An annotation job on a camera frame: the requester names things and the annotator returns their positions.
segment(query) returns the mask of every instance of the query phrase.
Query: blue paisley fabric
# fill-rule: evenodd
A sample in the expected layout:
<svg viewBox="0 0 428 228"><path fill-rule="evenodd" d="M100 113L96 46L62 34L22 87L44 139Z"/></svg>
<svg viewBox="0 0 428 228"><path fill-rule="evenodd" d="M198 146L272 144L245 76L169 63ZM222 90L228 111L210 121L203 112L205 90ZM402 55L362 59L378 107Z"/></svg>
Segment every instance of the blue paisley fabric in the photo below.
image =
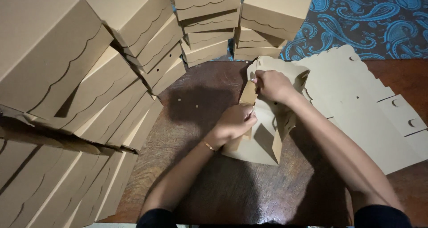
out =
<svg viewBox="0 0 428 228"><path fill-rule="evenodd" d="M312 0L280 58L300 60L345 44L361 59L427 59L428 0ZM232 61L232 40L228 50L216 60Z"/></svg>

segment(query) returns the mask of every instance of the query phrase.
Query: wooden table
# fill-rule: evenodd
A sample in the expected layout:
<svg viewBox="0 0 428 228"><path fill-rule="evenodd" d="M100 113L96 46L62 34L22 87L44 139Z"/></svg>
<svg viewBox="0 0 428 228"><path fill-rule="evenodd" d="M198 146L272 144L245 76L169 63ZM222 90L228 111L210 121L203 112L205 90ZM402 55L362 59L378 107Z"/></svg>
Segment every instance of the wooden table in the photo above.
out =
<svg viewBox="0 0 428 228"><path fill-rule="evenodd" d="M428 60L365 63L428 123ZM116 215L103 222L137 222L154 184L200 141L227 107L238 103L248 65L206 62L191 68L160 95L164 109L137 160ZM428 225L428 160L394 172L388 179L412 223ZM351 217L347 204L343 182L297 124L283 143L279 166L217 154L198 176L175 217L178 224L345 226Z"/></svg>

